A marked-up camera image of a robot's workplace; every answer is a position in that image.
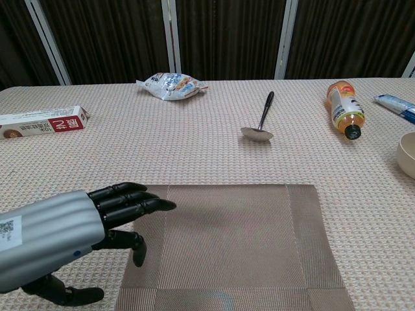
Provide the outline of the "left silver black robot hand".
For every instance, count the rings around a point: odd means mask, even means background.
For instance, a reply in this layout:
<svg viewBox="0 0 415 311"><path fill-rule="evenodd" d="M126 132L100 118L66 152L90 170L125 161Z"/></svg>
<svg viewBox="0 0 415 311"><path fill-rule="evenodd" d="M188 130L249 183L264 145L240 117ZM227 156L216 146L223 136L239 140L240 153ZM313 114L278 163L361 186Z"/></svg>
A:
<svg viewBox="0 0 415 311"><path fill-rule="evenodd" d="M176 208L139 183L122 182L92 192L74 190L0 214L0 294L22 289L60 306L103 299L101 288L67 287L53 273L92 251L131 249L137 267L144 238L118 227L155 211Z"/></svg>

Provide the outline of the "brown woven placemat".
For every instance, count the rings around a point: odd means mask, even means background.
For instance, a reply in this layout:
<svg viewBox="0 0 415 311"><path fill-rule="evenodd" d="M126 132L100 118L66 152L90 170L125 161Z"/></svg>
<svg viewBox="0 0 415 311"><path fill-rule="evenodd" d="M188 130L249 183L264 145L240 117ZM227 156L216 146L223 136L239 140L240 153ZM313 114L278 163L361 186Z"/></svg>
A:
<svg viewBox="0 0 415 311"><path fill-rule="evenodd" d="M151 185L115 311L355 311L312 185Z"/></svg>

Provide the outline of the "cream round bowl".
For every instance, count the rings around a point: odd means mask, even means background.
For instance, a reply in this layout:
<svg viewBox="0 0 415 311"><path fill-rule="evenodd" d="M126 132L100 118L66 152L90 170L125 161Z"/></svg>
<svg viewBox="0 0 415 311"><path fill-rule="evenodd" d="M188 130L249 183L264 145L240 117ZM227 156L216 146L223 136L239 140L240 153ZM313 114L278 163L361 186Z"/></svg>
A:
<svg viewBox="0 0 415 311"><path fill-rule="evenodd" d="M406 133L399 139L396 161L407 176L415 179L415 132Z"/></svg>

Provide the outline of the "beige pink woven tablecloth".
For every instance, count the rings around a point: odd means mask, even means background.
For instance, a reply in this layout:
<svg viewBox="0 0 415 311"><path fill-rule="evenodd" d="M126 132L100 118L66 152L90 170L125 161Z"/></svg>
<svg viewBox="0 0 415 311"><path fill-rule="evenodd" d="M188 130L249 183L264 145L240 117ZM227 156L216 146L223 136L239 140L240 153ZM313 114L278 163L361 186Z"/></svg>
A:
<svg viewBox="0 0 415 311"><path fill-rule="evenodd" d="M83 106L84 130L0 141L0 213L75 189L123 181L309 184L320 198L332 252L356 311L415 311L415 179L396 163L415 125L373 102L415 101L413 78L353 78L366 114L349 141L324 101L331 80L211 81L189 100L163 102L135 84L11 87L0 115ZM259 125L251 141L242 127Z"/></svg>

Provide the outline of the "long white red box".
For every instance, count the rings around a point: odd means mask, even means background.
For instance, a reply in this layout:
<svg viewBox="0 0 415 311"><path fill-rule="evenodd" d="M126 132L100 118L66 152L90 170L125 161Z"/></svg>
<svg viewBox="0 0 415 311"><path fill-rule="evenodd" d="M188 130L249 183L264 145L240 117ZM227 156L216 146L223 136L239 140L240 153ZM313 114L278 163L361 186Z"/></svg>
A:
<svg viewBox="0 0 415 311"><path fill-rule="evenodd" d="M82 130L90 117L82 106L0 115L0 140Z"/></svg>

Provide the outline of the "white blue snack bag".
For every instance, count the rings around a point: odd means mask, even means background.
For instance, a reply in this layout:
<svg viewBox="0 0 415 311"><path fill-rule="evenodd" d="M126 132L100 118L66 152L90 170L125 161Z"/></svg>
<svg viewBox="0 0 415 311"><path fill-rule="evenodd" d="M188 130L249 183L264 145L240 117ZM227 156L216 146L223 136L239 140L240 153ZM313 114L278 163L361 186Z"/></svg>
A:
<svg viewBox="0 0 415 311"><path fill-rule="evenodd" d="M136 85L163 101L184 100L208 89L205 82L182 73L156 73Z"/></svg>

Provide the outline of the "dark curtain panel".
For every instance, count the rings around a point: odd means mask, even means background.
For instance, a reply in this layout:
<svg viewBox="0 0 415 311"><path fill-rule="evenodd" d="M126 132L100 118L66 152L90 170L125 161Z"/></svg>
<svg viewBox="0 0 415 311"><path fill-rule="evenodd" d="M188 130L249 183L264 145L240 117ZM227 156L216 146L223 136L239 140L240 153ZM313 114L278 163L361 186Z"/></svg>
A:
<svg viewBox="0 0 415 311"><path fill-rule="evenodd" d="M58 84L25 1L0 0L0 91Z"/></svg>
<svg viewBox="0 0 415 311"><path fill-rule="evenodd" d="M176 0L182 72L199 80L275 75L287 0Z"/></svg>
<svg viewBox="0 0 415 311"><path fill-rule="evenodd" d="M74 85L169 71L161 0L39 0Z"/></svg>
<svg viewBox="0 0 415 311"><path fill-rule="evenodd" d="M399 78L414 52L415 0L298 0L285 78Z"/></svg>

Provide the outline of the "orange drink plastic bottle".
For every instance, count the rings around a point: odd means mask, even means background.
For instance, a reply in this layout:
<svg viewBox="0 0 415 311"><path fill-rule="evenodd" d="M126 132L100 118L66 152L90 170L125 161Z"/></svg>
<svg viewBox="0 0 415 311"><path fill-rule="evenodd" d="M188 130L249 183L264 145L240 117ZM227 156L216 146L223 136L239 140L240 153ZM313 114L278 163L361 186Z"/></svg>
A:
<svg viewBox="0 0 415 311"><path fill-rule="evenodd" d="M326 93L331 122L349 140L358 139L365 123L365 114L355 98L354 87L345 80L331 84Z"/></svg>

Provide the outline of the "blue white toothpaste tube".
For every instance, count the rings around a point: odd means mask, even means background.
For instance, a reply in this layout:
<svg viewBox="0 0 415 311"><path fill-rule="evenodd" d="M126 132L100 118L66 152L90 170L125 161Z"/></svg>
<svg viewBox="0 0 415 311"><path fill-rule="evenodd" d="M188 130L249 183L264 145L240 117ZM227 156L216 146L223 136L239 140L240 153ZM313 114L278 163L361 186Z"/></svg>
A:
<svg viewBox="0 0 415 311"><path fill-rule="evenodd" d="M373 99L384 108L415 124L415 104L389 94L377 95Z"/></svg>

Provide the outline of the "grey metal screen post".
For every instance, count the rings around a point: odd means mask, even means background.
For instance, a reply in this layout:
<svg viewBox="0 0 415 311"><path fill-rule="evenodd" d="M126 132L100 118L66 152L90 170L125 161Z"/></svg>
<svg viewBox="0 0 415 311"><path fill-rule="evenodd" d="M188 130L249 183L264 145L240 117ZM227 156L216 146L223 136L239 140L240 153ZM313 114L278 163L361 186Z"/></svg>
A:
<svg viewBox="0 0 415 311"><path fill-rule="evenodd" d="M283 80L285 78L298 3L299 0L286 0L285 3L281 36L279 40L279 48L274 72L275 80Z"/></svg>
<svg viewBox="0 0 415 311"><path fill-rule="evenodd" d="M165 40L167 45L167 56L169 71L181 73L182 63L180 55L180 40L178 32L178 16L176 11L176 0L161 0L163 24L165 29Z"/></svg>
<svg viewBox="0 0 415 311"><path fill-rule="evenodd" d="M40 1L24 0L24 2L60 85L70 86L72 81Z"/></svg>
<svg viewBox="0 0 415 311"><path fill-rule="evenodd" d="M412 54L408 64L406 65L401 77L402 78L412 78L415 73L415 51Z"/></svg>

